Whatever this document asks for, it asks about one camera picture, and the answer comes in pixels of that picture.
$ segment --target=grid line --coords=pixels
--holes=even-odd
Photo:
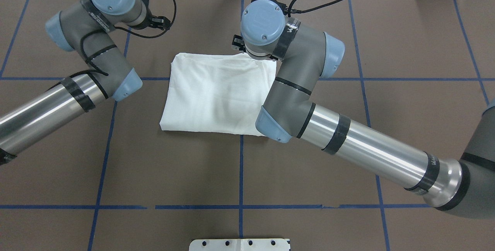
[[[364,102],[364,111],[366,113],[366,122],[368,126],[371,128],[371,120],[370,120],[370,114],[369,114],[369,109],[368,109],[368,99],[366,98],[366,89],[364,87],[364,75],[363,75],[363,69],[361,67],[361,56],[359,55],[359,46],[357,43],[357,32],[356,32],[356,25],[354,22],[354,13],[352,11],[352,1],[348,0],[349,4],[349,13],[350,13],[350,22],[352,24],[352,35],[354,36],[354,47],[356,49],[356,58],[357,58],[357,68],[359,70],[359,78],[361,81],[361,91],[363,94],[363,102]],[[376,177],[376,187],[378,191],[378,201],[380,202],[380,214],[382,216],[382,226],[383,226],[383,234],[385,238],[385,247],[387,251],[390,251],[390,243],[389,243],[389,233],[387,229],[387,219],[385,217],[385,209],[383,207],[383,197],[382,197],[382,187],[380,185],[380,177],[378,175],[375,175]]]
[[[241,18],[244,12],[244,0],[241,0]],[[244,135],[239,139],[239,238],[244,238]]]
[[[14,34],[12,35],[12,39],[10,40],[9,47],[7,48],[7,53],[5,54],[5,59],[3,59],[2,68],[0,69],[0,78],[2,77],[3,72],[5,71],[5,66],[7,66],[7,61],[9,60],[10,51],[12,50],[12,46],[14,46],[14,41],[15,41],[15,38],[17,36],[17,32],[19,31],[19,28],[21,27],[21,22],[22,22],[22,19],[24,18],[24,14],[26,13],[28,3],[29,3],[29,0],[26,0],[26,2],[24,3],[24,7],[22,8],[21,15],[19,16],[17,26],[15,27],[15,30],[14,30]]]
[[[471,57],[471,61],[473,62],[474,70],[476,71],[476,75],[478,77],[478,81],[480,82],[481,91],[483,92],[483,97],[485,98],[485,102],[489,105],[490,101],[488,100],[488,96],[486,95],[485,86],[483,85],[483,81],[481,80],[480,70],[478,69],[478,65],[476,64],[476,59],[474,58],[473,50],[471,48],[471,44],[469,43],[469,39],[467,37],[466,30],[464,29],[463,19],[461,18],[461,14],[459,12],[459,6],[457,6],[457,0],[453,0],[454,7],[456,8],[457,18],[459,20],[459,25],[461,27],[461,31],[463,31],[463,36],[466,41],[467,49],[469,51],[469,56]]]
[[[126,43],[125,43],[125,48],[124,48],[124,57],[127,56],[127,50],[129,49],[130,39],[131,39],[131,34],[130,34],[130,32],[128,32],[127,38],[126,38]],[[115,101],[113,104],[112,119],[110,121],[110,128],[108,131],[108,139],[106,141],[106,149],[105,149],[105,157],[103,159],[103,166],[101,167],[101,176],[99,179],[99,187],[98,187],[98,193],[97,193],[97,199],[96,199],[96,206],[94,208],[93,222],[91,225],[90,238],[89,238],[89,242],[88,242],[88,251],[91,251],[91,249],[92,249],[92,244],[93,244],[93,240],[94,240],[94,232],[96,231],[96,224],[98,221],[99,204],[101,201],[101,193],[103,192],[103,184],[105,181],[106,165],[108,163],[108,155],[110,153],[110,141],[112,140],[113,126],[115,125],[115,112],[117,111],[117,104],[118,104],[117,101]]]
[[[0,205],[0,209],[95,209],[96,205]],[[356,204],[328,207],[325,205],[155,205],[156,210],[195,209],[365,209],[365,208],[429,208],[424,203]],[[98,209],[148,209],[142,205],[99,205]]]
[[[0,77],[0,80],[61,80],[64,77]],[[170,81],[170,77],[141,77],[143,81]],[[425,82],[493,82],[495,78],[388,78],[388,77],[330,77],[319,78],[320,81],[425,81]]]

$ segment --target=black tape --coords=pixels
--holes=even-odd
[[[335,129],[334,135],[328,142],[328,145],[322,149],[328,154],[336,154],[337,151],[341,148],[343,142],[347,138],[347,133],[349,132],[350,127],[350,119],[344,115],[339,115],[339,123],[337,124],[337,128]]]
[[[281,82],[285,85],[289,85],[289,86],[293,87],[294,89],[300,90],[300,91],[304,92],[305,94],[307,94],[308,96],[311,95],[311,91],[309,89],[306,89],[305,87],[301,87],[300,85],[295,84],[289,80],[285,80],[284,78],[280,78],[280,77],[275,77],[275,80],[278,82]]]
[[[467,152],[463,153],[463,156],[461,157],[462,161],[468,161],[471,162],[472,164],[476,164],[480,167],[483,167],[488,170],[492,170],[495,172],[495,162],[490,161],[486,158],[474,155],[474,154],[468,154]]]
[[[316,104],[313,102],[313,104],[311,104],[311,108],[309,110],[308,116],[306,117],[306,120],[304,121],[304,124],[302,125],[301,131],[299,131],[299,134],[297,135],[297,138],[301,138],[302,134],[306,130],[306,127],[308,126],[309,120],[311,120],[311,116],[313,115],[315,107],[316,107]]]
[[[105,48],[103,48],[102,50],[99,50],[98,52],[90,55],[87,59],[86,59],[86,63],[89,63],[90,61],[92,61],[95,57],[98,57],[99,55],[103,54],[104,52],[110,50],[110,49],[113,49],[113,48],[117,48],[117,45],[115,44],[112,44],[110,46],[107,46]]]
[[[98,87],[98,89],[101,91],[101,93],[103,94],[103,96],[105,96],[105,99],[108,99],[108,94],[106,93],[105,89],[103,88],[103,86],[98,82],[98,80],[96,80],[96,78],[94,77],[93,74],[91,73],[88,73],[88,76],[91,78],[91,80],[96,84],[96,86]]]
[[[95,20],[105,32],[114,31],[112,23],[94,6],[91,0],[81,0],[81,5],[88,12],[89,16]]]
[[[67,91],[70,93],[70,95],[81,105],[81,108],[85,112],[89,112],[90,110],[94,109],[94,103],[91,101],[90,97],[85,95],[84,92],[81,90],[79,85],[72,80],[72,78],[64,78],[60,83],[67,89]]]
[[[292,43],[299,30],[299,26],[301,25],[301,21],[296,18],[289,18],[285,27],[283,28],[282,34],[280,34],[279,41],[275,46],[272,56],[276,57],[279,60],[283,60],[285,54],[287,53],[287,49]]]
[[[7,164],[10,161],[14,160],[14,158],[16,158],[16,157],[17,157],[17,155],[9,154],[5,150],[0,149],[0,165]]]
[[[407,191],[413,191],[417,195],[424,195],[428,193],[428,190],[437,181],[438,174],[440,173],[440,161],[435,156],[425,152],[428,156],[428,165],[426,166],[426,172],[422,179],[411,188],[404,188]]]
[[[469,174],[469,169],[468,167],[459,161],[459,164],[461,165],[461,169],[463,171],[463,177],[461,178],[461,184],[459,185],[459,189],[457,190],[456,194],[452,199],[446,203],[445,205],[442,205],[441,207],[435,207],[436,209],[445,212],[446,210],[450,210],[455,208],[459,203],[463,200],[465,197],[468,189],[469,189],[469,184],[471,183],[471,175]]]

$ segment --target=folded white shirt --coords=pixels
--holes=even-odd
[[[179,53],[172,62],[162,130],[262,136],[255,122],[276,63],[247,54]]]

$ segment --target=silver aluminum tube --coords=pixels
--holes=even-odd
[[[78,75],[72,80],[94,105],[105,100],[88,75]],[[0,118],[0,149],[17,155],[81,114],[84,114],[81,105],[63,85],[57,85]]]
[[[316,105],[301,139],[324,149],[339,123],[339,114]],[[351,121],[336,155],[389,179],[404,188],[418,184],[428,166],[428,155],[358,122]]]

